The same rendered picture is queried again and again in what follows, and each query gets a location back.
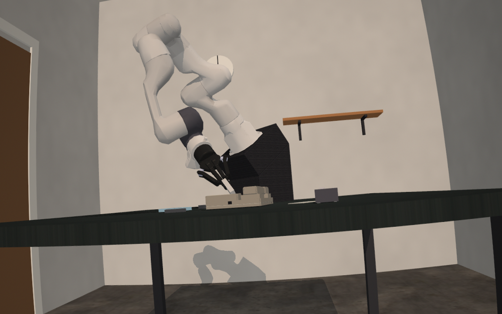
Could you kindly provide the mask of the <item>beige telephone handset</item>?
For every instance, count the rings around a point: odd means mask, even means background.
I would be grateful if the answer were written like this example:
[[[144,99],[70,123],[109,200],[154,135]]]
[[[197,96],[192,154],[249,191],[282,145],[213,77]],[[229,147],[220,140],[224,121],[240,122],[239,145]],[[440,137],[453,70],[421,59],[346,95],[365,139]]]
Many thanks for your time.
[[[268,187],[250,186],[243,187],[243,195],[269,194]]]

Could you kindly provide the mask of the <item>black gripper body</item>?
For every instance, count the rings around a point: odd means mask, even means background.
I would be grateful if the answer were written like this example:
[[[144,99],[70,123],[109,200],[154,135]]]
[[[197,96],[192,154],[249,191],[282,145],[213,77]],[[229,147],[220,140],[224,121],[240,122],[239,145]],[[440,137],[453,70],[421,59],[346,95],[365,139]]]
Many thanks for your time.
[[[215,153],[215,151],[212,149],[210,145],[208,144],[200,145],[194,151],[194,158],[197,160],[198,164],[200,165],[200,168],[204,169],[204,171],[206,172],[211,172],[208,166],[205,164],[206,161],[208,161],[213,167],[213,169],[216,170],[216,167],[211,160],[212,157],[215,158],[218,165],[220,166],[221,163],[220,155],[217,155],[217,153]]]

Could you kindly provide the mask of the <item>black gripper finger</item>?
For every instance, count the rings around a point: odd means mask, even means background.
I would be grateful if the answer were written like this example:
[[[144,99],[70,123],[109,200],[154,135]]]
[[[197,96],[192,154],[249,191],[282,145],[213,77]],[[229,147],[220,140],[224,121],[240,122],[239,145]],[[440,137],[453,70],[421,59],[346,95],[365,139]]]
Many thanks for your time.
[[[215,171],[215,169],[213,169],[213,167],[211,166],[211,164],[206,161],[205,164],[208,166],[208,168],[210,169],[212,175],[214,175],[217,179],[215,179],[214,177],[211,177],[210,175],[208,175],[207,173],[204,172],[204,169],[200,169],[199,171],[197,171],[198,173],[198,176],[199,177],[203,177],[205,178],[206,180],[210,181],[212,184],[214,184],[215,186],[219,186],[219,185],[222,185],[224,187],[225,190],[228,190],[230,194],[233,194],[231,188],[227,185],[227,183],[222,179],[221,176],[219,176],[219,174],[217,173],[217,171]]]
[[[234,189],[232,188],[232,185],[231,185],[231,182],[229,181],[229,179],[231,179],[231,172],[229,170],[229,166],[228,166],[228,158],[227,158],[227,155],[224,155],[223,157],[220,157],[220,159],[222,160],[222,162],[224,163],[224,167],[225,167],[225,171],[226,171],[226,175],[223,173],[223,171],[221,170],[221,168],[219,167],[217,161],[215,160],[214,157],[211,158],[212,162],[214,163],[217,171],[219,172],[220,176],[222,177],[222,179],[227,183],[227,185],[231,188],[233,194],[236,194]]]

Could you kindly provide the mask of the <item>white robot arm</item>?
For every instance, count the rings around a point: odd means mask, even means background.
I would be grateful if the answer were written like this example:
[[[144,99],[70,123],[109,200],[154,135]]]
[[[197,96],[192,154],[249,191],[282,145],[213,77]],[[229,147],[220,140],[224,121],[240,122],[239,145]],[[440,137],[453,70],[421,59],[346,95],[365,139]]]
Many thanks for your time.
[[[133,46],[140,54],[147,73],[143,87],[156,138],[165,144],[180,139],[187,148],[185,166],[200,169],[194,151],[200,145],[212,145],[203,136],[203,120],[193,108],[203,109],[217,122],[224,133],[224,141],[231,149],[230,156],[248,148],[262,132],[245,121],[231,101],[212,97],[231,82],[231,72],[224,65],[212,64],[201,58],[180,33],[179,20],[166,13],[142,27],[134,35]],[[172,77],[175,66],[183,74],[195,73],[199,77],[181,91],[181,99],[189,107],[163,117],[156,97]]]

